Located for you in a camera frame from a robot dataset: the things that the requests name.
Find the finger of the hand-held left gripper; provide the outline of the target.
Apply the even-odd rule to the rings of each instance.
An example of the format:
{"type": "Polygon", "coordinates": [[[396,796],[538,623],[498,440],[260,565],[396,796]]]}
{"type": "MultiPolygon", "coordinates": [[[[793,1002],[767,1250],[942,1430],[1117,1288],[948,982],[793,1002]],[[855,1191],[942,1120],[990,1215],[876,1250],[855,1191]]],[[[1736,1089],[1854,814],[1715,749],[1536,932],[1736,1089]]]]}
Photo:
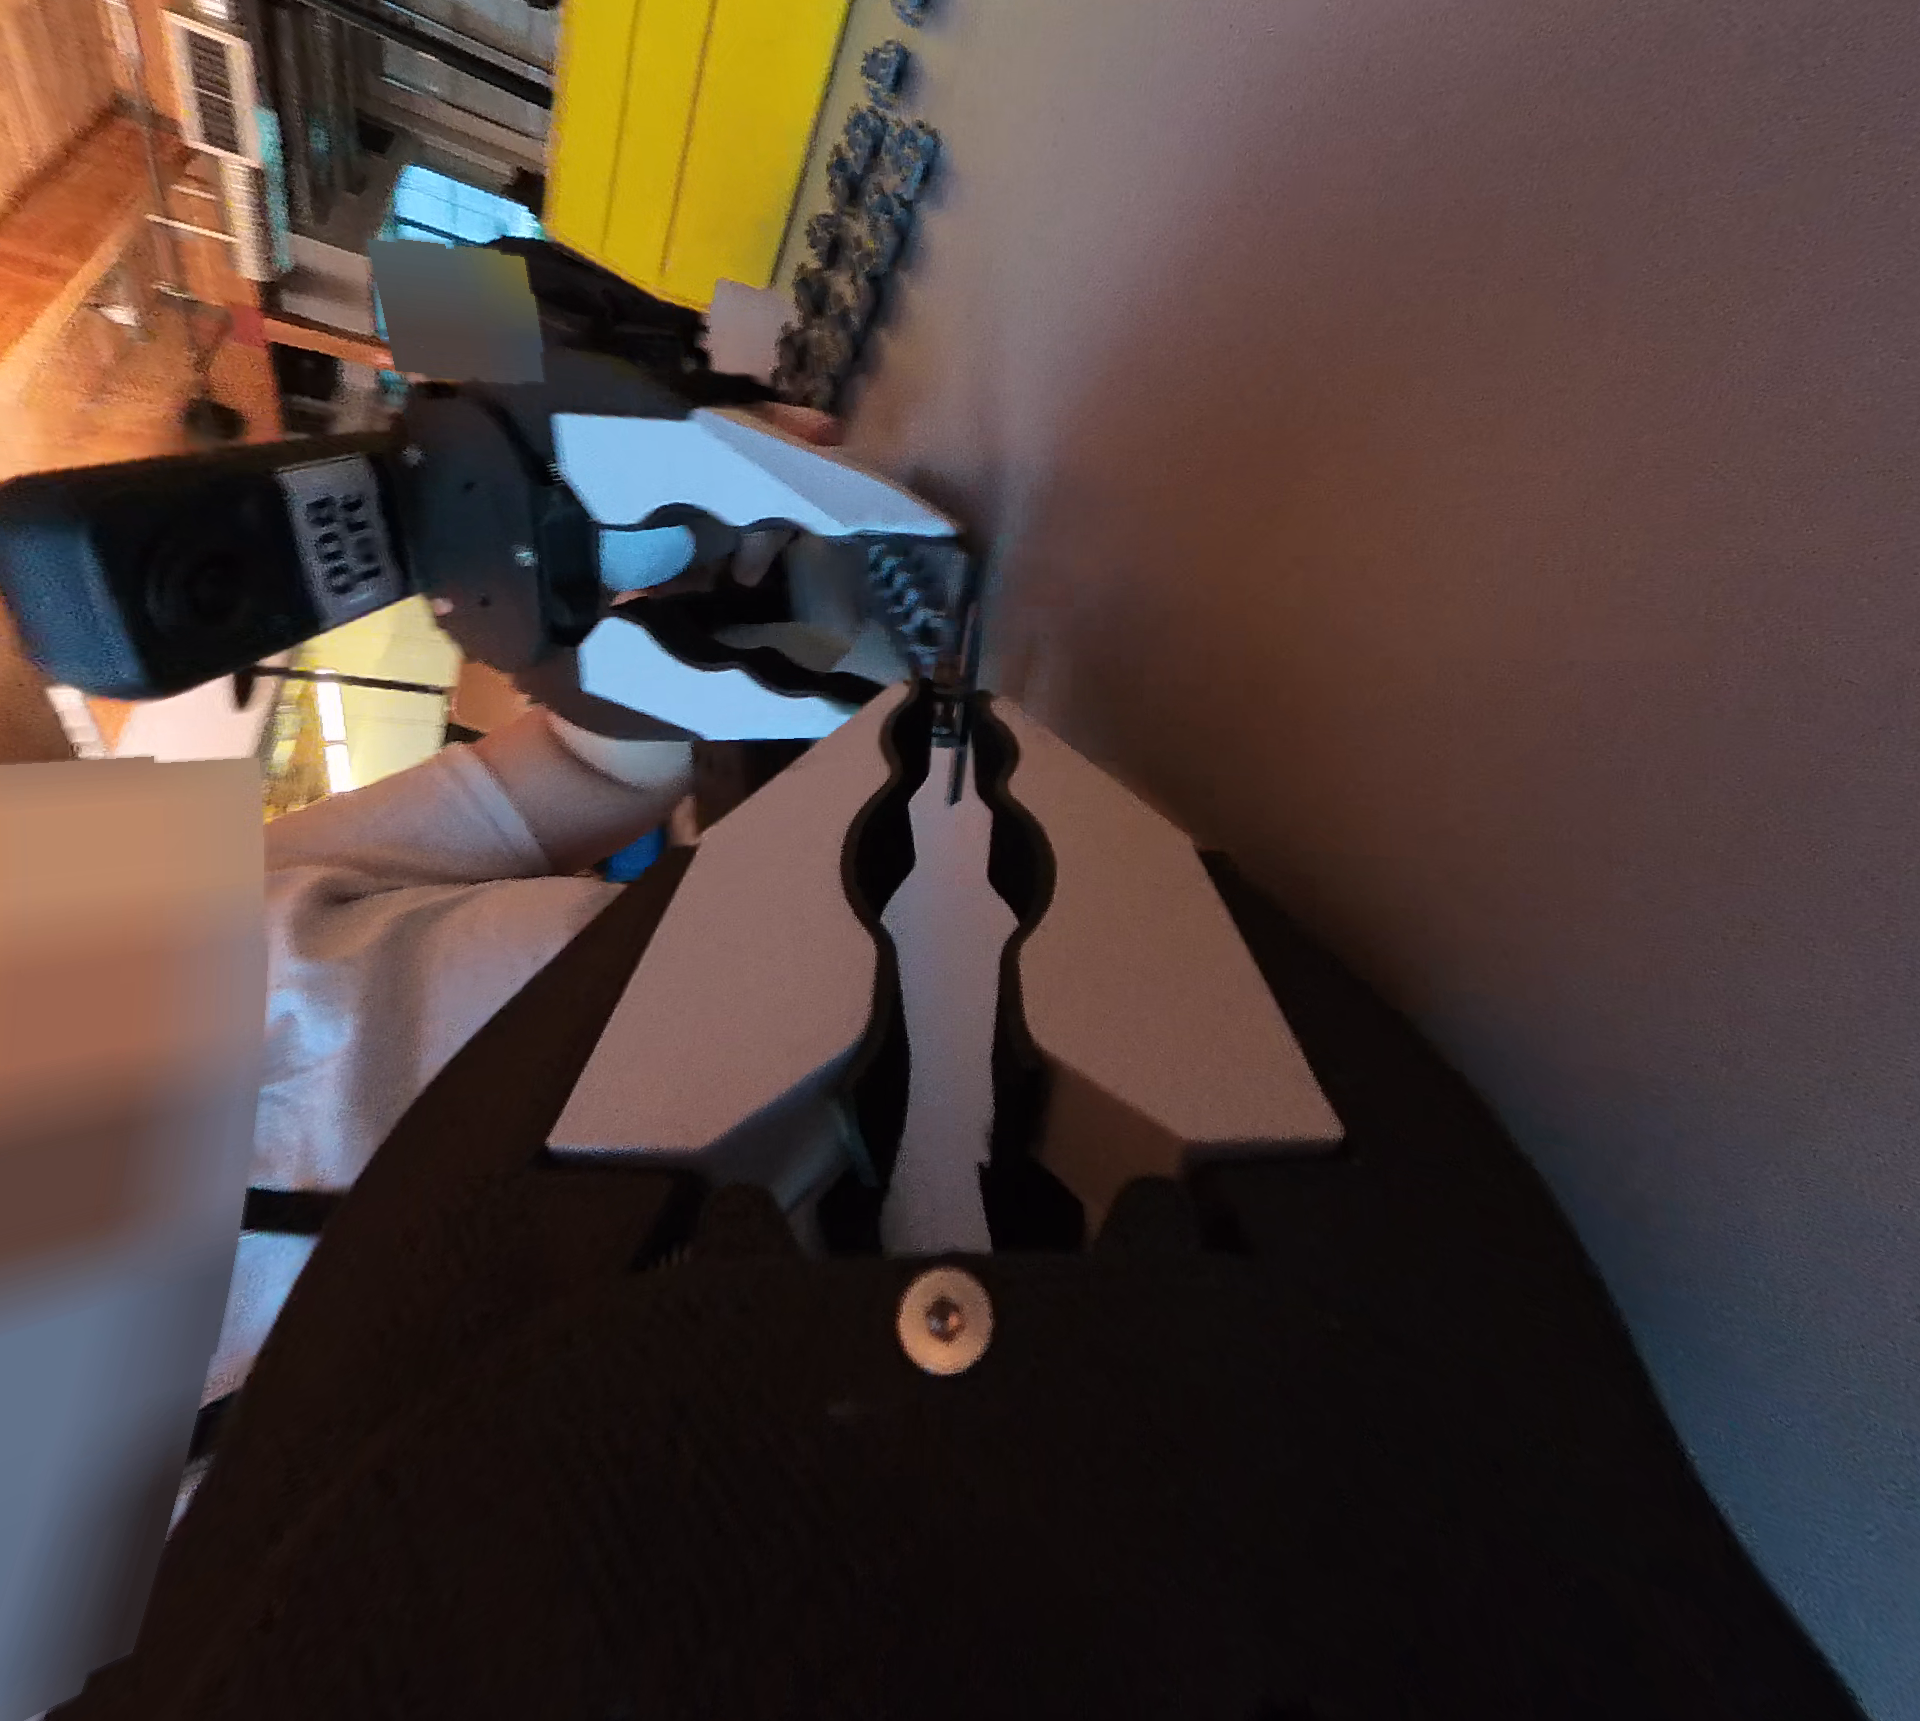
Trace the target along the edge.
{"type": "Polygon", "coordinates": [[[827,739],[901,687],[901,675],[850,675],[850,653],[801,623],[697,632],[610,616],[578,645],[578,687],[683,739],[827,739]]]}
{"type": "Polygon", "coordinates": [[[966,528],[885,476],[797,441],[751,416],[683,421],[553,416],[561,486],[595,528],[664,528],[708,516],[732,531],[797,528],[813,541],[966,541],[966,528]]]}

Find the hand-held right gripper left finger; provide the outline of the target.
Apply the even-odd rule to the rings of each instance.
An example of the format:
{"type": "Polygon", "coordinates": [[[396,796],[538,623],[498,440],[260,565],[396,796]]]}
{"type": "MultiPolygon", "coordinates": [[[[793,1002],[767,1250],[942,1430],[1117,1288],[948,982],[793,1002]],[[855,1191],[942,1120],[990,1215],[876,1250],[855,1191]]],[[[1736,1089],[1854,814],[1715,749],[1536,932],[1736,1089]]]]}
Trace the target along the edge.
{"type": "Polygon", "coordinates": [[[916,871],[922,687],[713,822],[612,1002],[551,1157],[683,1168],[779,1205],[883,1203],[904,1130],[904,995],[885,907],[916,871]]]}

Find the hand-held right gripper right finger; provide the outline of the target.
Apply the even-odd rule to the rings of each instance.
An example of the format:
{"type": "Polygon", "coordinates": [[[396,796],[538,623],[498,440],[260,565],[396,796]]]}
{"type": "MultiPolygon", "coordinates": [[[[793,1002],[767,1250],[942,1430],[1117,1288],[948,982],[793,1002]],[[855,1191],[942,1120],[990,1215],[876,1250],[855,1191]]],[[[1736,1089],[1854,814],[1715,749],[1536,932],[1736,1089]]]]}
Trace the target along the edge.
{"type": "Polygon", "coordinates": [[[1117,1205],[1140,1176],[1328,1152],[1314,1078],[1198,843],[1027,711],[980,704],[990,1002],[987,1205],[1117,1205]]]}

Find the row of grey track links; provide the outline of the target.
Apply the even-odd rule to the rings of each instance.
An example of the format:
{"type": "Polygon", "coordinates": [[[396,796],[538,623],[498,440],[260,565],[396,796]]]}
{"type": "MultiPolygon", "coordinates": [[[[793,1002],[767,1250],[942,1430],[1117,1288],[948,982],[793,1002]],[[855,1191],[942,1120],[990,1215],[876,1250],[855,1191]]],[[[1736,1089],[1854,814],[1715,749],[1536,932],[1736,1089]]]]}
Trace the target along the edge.
{"type": "Polygon", "coordinates": [[[942,0],[885,0],[892,32],[855,59],[855,103],[821,162],[821,209],[801,218],[801,265],[774,341],[774,399],[832,416],[916,240],[948,138],[916,114],[916,34],[942,0]]]}

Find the grey desk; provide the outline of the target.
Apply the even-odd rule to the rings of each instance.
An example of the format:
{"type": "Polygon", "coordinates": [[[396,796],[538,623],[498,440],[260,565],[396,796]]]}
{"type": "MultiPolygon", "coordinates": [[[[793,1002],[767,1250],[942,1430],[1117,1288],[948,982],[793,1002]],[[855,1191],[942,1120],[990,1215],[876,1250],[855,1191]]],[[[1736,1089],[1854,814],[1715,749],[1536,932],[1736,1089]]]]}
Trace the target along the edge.
{"type": "Polygon", "coordinates": [[[1914,0],[942,0],[855,440],[1514,1121],[1914,1714],[1914,0]]]}

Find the yellow plastic bin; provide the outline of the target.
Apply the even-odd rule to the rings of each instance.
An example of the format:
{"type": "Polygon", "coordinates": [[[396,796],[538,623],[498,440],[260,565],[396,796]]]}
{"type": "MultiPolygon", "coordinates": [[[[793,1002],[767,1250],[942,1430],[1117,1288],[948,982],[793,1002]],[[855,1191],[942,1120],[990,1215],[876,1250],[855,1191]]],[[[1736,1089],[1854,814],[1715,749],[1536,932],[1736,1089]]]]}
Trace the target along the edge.
{"type": "Polygon", "coordinates": [[[850,0],[561,0],[541,230],[708,308],[767,291],[850,0]]]}

